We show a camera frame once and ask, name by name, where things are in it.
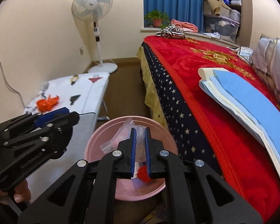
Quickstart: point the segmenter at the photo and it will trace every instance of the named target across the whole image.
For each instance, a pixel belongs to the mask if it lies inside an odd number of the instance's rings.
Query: human hand
[[[8,202],[4,198],[7,195],[8,195],[8,193],[2,192],[0,190],[0,203],[2,203],[4,205],[8,205]],[[22,181],[20,184],[18,184],[15,187],[15,194],[13,197],[14,197],[15,202],[17,202],[17,203],[28,202],[31,200],[31,192],[28,188],[27,180]]]

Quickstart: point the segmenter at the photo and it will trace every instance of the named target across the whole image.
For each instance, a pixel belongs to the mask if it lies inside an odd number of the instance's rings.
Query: white wall
[[[71,12],[73,0],[7,0],[0,5],[0,60],[27,103],[43,82],[83,73],[89,64]],[[0,73],[0,122],[22,114],[19,97]]]
[[[106,17],[99,20],[103,59],[136,57],[143,38],[143,0],[113,0],[113,5]],[[97,60],[96,42],[92,31],[93,25],[87,25],[89,50]]]
[[[255,48],[265,34],[271,38],[280,37],[280,4],[277,0],[252,0],[253,25],[250,47]]]

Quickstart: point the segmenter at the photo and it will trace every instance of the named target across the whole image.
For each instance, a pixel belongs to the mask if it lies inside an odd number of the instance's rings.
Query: electric fan
[[[108,72],[117,70],[115,63],[103,63],[100,41],[100,30],[98,20],[105,17],[112,7],[112,0],[74,0],[72,3],[72,13],[79,20],[84,22],[93,22],[94,35],[99,55],[99,65],[90,68],[88,72]]]

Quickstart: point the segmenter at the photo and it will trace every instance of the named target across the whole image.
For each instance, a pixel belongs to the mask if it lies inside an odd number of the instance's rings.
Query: pink towel
[[[183,31],[190,31],[190,32],[193,32],[193,33],[198,32],[197,26],[194,25],[194,24],[191,24],[191,23],[181,22],[181,21],[177,21],[175,19],[172,19],[171,24],[181,28],[181,30],[183,30]]]

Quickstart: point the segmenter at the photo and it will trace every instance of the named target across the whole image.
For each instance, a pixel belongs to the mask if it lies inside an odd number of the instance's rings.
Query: ironing board
[[[36,98],[26,106],[25,113],[39,113],[36,108],[39,99],[49,95],[59,96],[60,101],[52,111],[67,107],[70,112],[76,111],[80,115],[80,121],[73,127],[72,139],[64,155],[58,160],[49,160],[27,178],[32,195],[31,202],[75,162],[84,158],[84,150],[94,131],[109,76],[105,72],[86,73],[78,75],[76,80],[73,80],[73,76],[68,76],[48,81]]]

